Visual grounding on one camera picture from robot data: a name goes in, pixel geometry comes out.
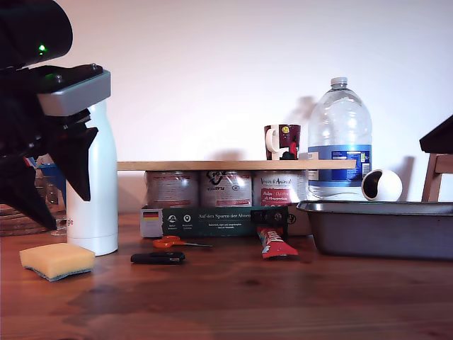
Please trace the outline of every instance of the wooden shelf board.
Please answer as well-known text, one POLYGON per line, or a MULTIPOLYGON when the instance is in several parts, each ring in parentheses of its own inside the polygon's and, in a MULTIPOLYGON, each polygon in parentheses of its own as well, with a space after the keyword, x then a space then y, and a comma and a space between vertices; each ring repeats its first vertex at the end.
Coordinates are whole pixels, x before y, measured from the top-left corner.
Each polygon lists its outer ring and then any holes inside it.
POLYGON ((299 161, 119 161, 118 171, 354 169, 355 160, 299 161))

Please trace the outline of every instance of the can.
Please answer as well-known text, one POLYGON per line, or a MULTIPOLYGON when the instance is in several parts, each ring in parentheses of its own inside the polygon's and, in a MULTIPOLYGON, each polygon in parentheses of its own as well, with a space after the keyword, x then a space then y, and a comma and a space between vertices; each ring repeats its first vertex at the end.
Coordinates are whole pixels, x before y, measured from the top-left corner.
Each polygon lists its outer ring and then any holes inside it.
POLYGON ((257 171, 253 175, 253 206, 291 205, 306 197, 305 171, 257 171))
POLYGON ((200 179, 203 207, 251 207, 250 171, 206 171, 200 179))
POLYGON ((196 171, 146 171, 149 208, 197 207, 198 173, 196 171))

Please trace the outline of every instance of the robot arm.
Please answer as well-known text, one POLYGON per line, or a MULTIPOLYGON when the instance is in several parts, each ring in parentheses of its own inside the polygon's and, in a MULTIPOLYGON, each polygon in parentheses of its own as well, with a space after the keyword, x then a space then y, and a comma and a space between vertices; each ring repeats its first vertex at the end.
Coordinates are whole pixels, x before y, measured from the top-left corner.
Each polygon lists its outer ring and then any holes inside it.
POLYGON ((90 64, 27 68, 68 53, 71 23, 52 0, 0 0, 0 203, 56 229, 24 157, 49 154, 90 200, 88 107, 110 96, 110 73, 90 64))

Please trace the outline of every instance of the yellow sponge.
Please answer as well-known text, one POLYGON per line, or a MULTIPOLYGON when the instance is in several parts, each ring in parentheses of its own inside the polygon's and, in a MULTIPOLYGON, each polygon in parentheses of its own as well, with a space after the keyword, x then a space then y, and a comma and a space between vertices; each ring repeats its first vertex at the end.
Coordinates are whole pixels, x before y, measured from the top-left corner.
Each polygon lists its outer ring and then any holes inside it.
POLYGON ((68 243, 37 246, 19 252, 22 266, 49 281, 86 273, 94 266, 95 253, 68 243))

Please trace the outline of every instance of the white wall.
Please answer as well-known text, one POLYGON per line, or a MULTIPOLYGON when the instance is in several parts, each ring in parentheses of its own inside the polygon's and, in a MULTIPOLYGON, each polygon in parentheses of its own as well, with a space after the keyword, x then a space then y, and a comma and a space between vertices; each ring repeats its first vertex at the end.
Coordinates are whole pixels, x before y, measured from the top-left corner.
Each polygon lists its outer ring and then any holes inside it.
MULTIPOLYGON (((421 199, 418 140, 453 114, 453 1, 58 2, 74 44, 52 63, 112 72, 119 160, 262 159, 263 126, 276 122, 304 125, 304 149, 309 102, 345 76, 372 115, 373 167, 421 199)), ((142 175, 120 187, 120 209, 138 209, 142 175)), ((442 200, 452 188, 447 178, 442 200)))

